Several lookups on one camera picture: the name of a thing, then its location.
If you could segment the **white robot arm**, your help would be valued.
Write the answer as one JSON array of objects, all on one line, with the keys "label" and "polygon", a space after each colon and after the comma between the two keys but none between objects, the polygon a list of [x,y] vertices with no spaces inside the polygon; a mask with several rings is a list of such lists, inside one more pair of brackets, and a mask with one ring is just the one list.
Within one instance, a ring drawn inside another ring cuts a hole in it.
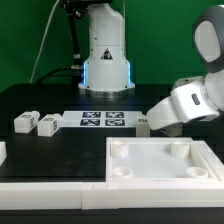
[{"label": "white robot arm", "polygon": [[[124,18],[109,4],[89,8],[90,54],[84,62],[84,94],[112,97],[132,90],[130,63],[125,55]],[[152,130],[211,121],[224,112],[224,5],[204,11],[195,23],[193,43],[207,75],[179,79],[170,96],[146,113]]]}]

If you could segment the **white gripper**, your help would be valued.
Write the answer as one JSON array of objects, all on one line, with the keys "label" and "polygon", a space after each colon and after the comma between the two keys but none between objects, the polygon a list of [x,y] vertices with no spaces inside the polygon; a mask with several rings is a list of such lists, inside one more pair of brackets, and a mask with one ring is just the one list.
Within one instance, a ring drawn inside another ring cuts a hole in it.
[{"label": "white gripper", "polygon": [[195,92],[175,89],[146,113],[151,130],[182,125],[200,117],[200,99]]}]

